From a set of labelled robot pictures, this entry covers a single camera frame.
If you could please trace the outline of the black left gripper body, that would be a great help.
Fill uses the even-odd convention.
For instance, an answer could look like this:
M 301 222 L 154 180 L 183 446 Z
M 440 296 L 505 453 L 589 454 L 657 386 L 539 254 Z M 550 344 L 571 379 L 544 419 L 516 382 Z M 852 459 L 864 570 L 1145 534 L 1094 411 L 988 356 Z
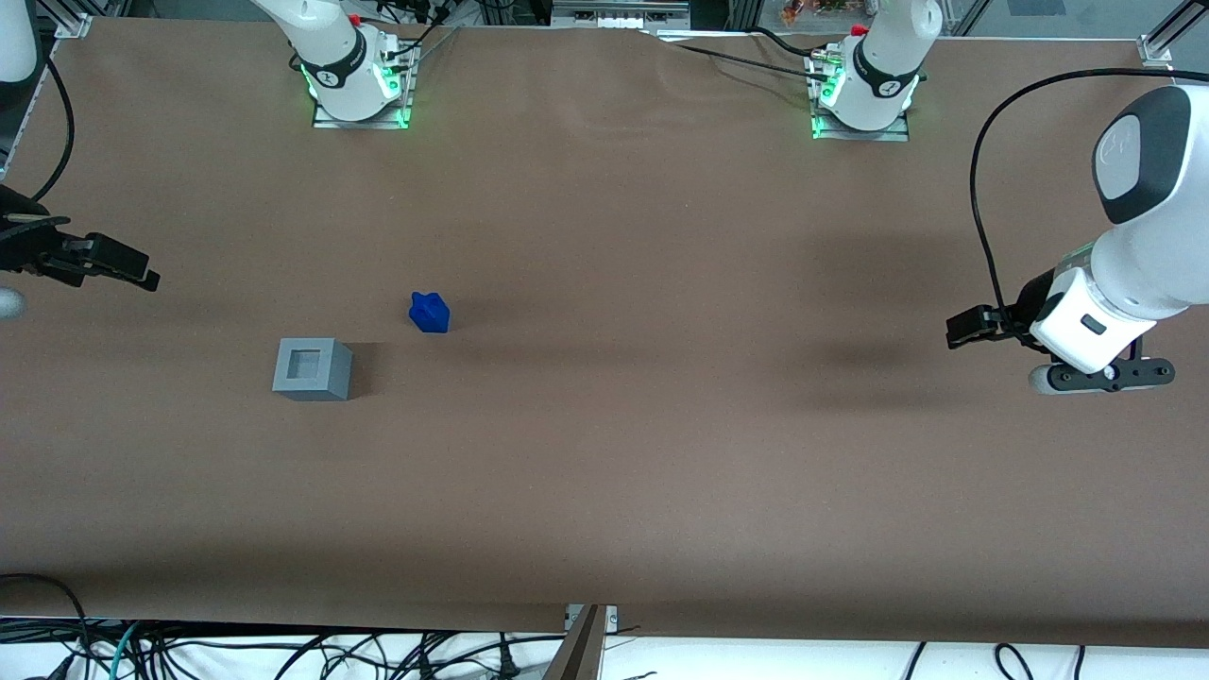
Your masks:
M 1053 271 L 1045 271 L 1028 280 L 1016 296 L 1016 302 L 1011 305 L 1011 333 L 1025 348 L 1045 348 L 1045 345 L 1032 336 L 1030 327 L 1045 307 L 1053 280 Z

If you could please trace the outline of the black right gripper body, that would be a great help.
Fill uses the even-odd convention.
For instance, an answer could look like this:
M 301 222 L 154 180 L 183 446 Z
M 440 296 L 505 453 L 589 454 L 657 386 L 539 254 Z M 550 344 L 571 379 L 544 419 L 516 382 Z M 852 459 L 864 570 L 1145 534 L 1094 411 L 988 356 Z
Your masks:
M 60 253 L 66 240 L 59 227 L 73 219 L 54 215 L 35 198 L 5 185 L 1 185 L 1 214 L 2 271 L 73 280 L 73 273 L 47 265 L 47 258 Z

